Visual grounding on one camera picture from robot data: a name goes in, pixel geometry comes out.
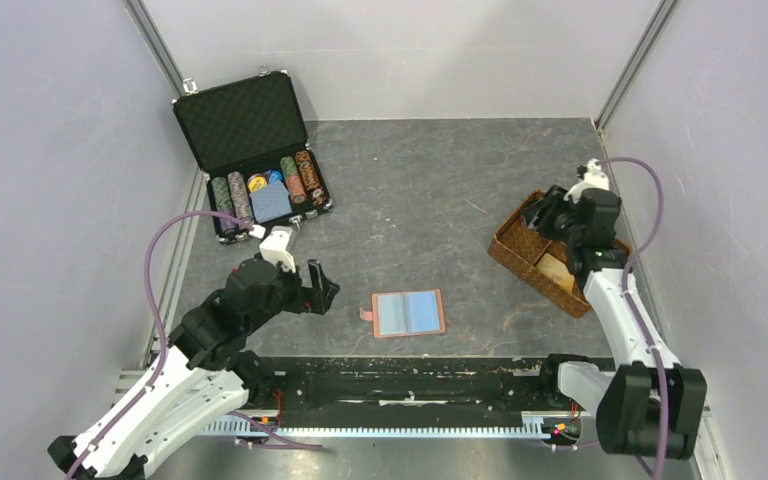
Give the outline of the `brown leather card holder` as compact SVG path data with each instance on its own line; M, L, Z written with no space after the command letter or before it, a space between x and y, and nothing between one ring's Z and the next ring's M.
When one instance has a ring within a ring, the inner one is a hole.
M358 316L372 325L375 338L436 335L446 332L440 289L375 293Z

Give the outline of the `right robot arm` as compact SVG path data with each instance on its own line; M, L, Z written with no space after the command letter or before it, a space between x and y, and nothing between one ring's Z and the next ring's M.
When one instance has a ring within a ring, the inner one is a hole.
M608 375L579 355L552 354L537 382L551 408L575 401L595 418L608 454L687 460L696 444L707 382L666 347L636 291L630 253L616 239L621 199L554 185L521 210L523 224L566 249L566 267L596 313L614 358Z

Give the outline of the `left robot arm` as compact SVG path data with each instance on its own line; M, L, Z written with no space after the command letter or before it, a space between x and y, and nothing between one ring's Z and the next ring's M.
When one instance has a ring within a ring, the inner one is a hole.
M323 315L340 291L316 260L310 285L294 268L260 255L184 315L137 383L93 426L47 448L69 479L147 479L172 453L218 418L246 404L266 405L274 372L246 349L276 315Z

